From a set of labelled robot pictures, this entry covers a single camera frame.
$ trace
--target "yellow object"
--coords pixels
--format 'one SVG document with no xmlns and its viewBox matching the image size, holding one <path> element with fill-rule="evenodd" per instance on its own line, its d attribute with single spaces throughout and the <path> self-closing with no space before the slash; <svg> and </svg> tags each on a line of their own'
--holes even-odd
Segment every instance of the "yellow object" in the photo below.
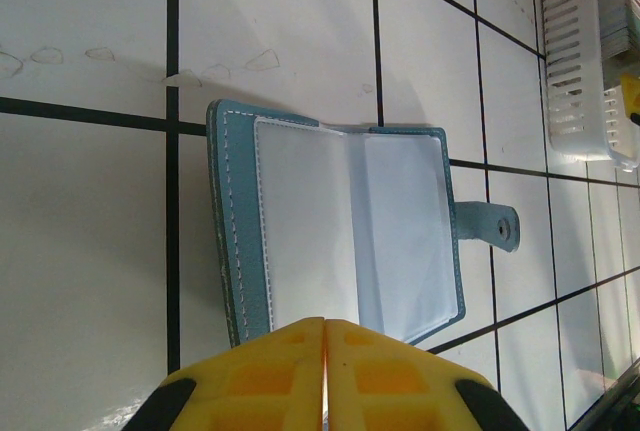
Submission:
<svg viewBox="0 0 640 431">
<path fill-rule="evenodd" d="M 631 121 L 640 124 L 640 78 L 625 73 L 620 76 L 624 112 Z"/>
<path fill-rule="evenodd" d="M 331 431 L 527 429 L 479 374 L 309 318 L 171 374 L 123 431 L 320 431 L 325 368 Z"/>
</svg>

